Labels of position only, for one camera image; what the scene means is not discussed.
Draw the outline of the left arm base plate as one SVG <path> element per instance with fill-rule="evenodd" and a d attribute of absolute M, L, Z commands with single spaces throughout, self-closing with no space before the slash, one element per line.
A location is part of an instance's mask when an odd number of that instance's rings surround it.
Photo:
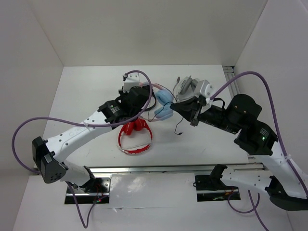
<path fill-rule="evenodd" d="M 92 185 L 81 188 L 76 184 L 69 183 L 80 205 L 108 204 L 110 201 L 111 174 L 96 174 L 96 180 Z"/>

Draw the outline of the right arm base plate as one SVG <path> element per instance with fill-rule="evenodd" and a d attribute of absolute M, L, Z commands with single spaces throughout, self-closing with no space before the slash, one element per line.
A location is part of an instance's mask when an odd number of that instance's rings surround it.
<path fill-rule="evenodd" d="M 198 202 L 216 202 L 240 200 L 238 187 L 225 186 L 221 182 L 215 182 L 209 175 L 195 175 L 193 187 L 196 189 Z"/>

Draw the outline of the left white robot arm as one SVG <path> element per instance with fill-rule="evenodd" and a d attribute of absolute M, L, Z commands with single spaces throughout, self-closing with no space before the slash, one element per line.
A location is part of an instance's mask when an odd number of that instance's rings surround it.
<path fill-rule="evenodd" d="M 33 160 L 46 184 L 66 181 L 74 188 L 90 192 L 101 184 L 87 166 L 77 166 L 67 157 L 91 140 L 107 133 L 127 120 L 136 121 L 138 113 L 147 107 L 153 91 L 149 86 L 135 86 L 120 92 L 115 100 L 106 101 L 91 116 L 77 126 L 54 136 L 32 141 Z"/>

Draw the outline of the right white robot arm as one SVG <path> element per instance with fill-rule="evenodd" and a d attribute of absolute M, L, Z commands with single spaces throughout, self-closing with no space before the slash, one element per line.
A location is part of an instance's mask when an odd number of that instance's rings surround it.
<path fill-rule="evenodd" d="M 287 211 L 308 209 L 308 181 L 306 174 L 293 159 L 284 154 L 282 141 L 267 124 L 259 121 L 262 108 L 248 95 L 236 95 L 226 109 L 212 105 L 202 111 L 205 101 L 193 97 L 173 103 L 170 108 L 197 126 L 202 122 L 220 130 L 236 134 L 234 143 L 254 156 L 268 173 L 239 172 L 226 165 L 216 165 L 210 174 L 212 187 L 243 187 L 269 196 L 277 207 Z"/>

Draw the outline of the pink blue cat-ear headphones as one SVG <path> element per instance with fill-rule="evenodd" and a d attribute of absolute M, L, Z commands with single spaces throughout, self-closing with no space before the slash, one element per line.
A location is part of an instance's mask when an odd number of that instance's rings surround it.
<path fill-rule="evenodd" d="M 161 107 L 154 111 L 154 118 L 144 118 L 143 116 L 139 116 L 139 118 L 148 122 L 163 121 L 171 118 L 174 115 L 173 110 L 170 109 L 174 100 L 173 93 L 160 84 L 153 83 L 152 86 L 158 89 L 157 92 L 154 92 L 154 96 L 156 97 L 156 102 L 161 104 Z"/>

